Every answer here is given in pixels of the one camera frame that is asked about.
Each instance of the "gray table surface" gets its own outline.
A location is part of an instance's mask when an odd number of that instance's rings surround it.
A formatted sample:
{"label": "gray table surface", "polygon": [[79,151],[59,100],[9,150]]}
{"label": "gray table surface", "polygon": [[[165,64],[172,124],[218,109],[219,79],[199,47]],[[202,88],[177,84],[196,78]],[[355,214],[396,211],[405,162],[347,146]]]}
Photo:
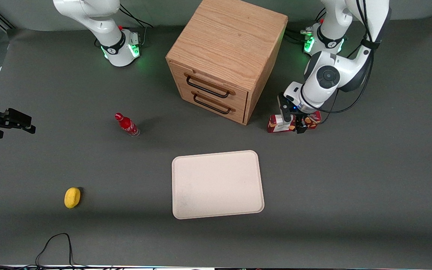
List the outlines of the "gray table surface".
{"label": "gray table surface", "polygon": [[[89,31],[12,33],[0,110],[31,115],[37,133],[0,140],[0,264],[32,263],[67,232],[83,264],[432,269],[432,18],[391,21],[361,101],[303,135],[266,133],[276,94],[302,81],[299,45],[283,41],[243,126],[180,98],[164,57],[181,29],[149,29],[124,68]],[[359,23],[348,35],[342,55]],[[340,94],[335,109],[355,96]],[[118,111],[139,138],[119,129]],[[247,149],[259,154],[261,213],[173,217],[173,158]],[[72,186],[86,194],[68,210]],[[41,263],[67,258],[60,238]]]}

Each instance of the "wooden drawer cabinet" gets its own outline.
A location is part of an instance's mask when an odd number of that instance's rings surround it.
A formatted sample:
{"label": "wooden drawer cabinet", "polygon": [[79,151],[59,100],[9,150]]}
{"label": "wooden drawer cabinet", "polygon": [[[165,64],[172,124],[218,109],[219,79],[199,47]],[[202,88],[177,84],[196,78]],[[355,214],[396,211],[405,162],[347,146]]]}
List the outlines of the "wooden drawer cabinet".
{"label": "wooden drawer cabinet", "polygon": [[287,21],[240,0],[203,0],[166,55],[181,97],[246,125]]}

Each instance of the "red bottle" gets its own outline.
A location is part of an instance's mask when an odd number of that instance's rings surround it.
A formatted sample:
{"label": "red bottle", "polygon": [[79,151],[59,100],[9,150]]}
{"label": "red bottle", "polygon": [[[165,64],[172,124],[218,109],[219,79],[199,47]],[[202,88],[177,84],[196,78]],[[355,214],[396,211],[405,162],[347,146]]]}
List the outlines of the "red bottle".
{"label": "red bottle", "polygon": [[131,137],[137,137],[140,133],[140,130],[136,127],[136,125],[131,121],[131,119],[123,116],[120,113],[116,113],[114,115],[114,118],[118,120],[120,123],[120,127],[124,129],[129,136]]}

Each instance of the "drawer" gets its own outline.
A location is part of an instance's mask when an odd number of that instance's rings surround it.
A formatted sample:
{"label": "drawer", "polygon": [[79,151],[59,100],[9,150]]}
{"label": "drawer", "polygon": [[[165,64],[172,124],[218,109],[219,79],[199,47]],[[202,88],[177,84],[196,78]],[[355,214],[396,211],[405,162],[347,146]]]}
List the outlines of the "drawer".
{"label": "drawer", "polygon": [[201,108],[212,111],[213,113],[219,114],[238,123],[242,123],[245,118],[245,104],[242,104],[242,107],[226,105],[213,99],[212,97],[209,97],[207,94],[202,94],[194,90],[183,90],[181,93],[181,97],[185,101],[188,101],[192,104],[200,106]]}
{"label": "drawer", "polygon": [[243,111],[246,109],[248,97],[246,91],[210,79],[172,61],[169,61],[169,66],[181,95],[182,92],[196,92],[200,96],[209,97],[219,104],[242,108]]}

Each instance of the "plastic tray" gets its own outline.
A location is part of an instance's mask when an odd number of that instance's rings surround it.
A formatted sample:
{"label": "plastic tray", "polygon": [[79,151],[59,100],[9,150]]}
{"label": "plastic tray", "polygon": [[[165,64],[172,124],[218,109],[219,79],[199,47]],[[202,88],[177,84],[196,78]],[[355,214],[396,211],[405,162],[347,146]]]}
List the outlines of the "plastic tray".
{"label": "plastic tray", "polygon": [[264,208],[254,151],[177,157],[172,169],[177,219],[259,213]]}

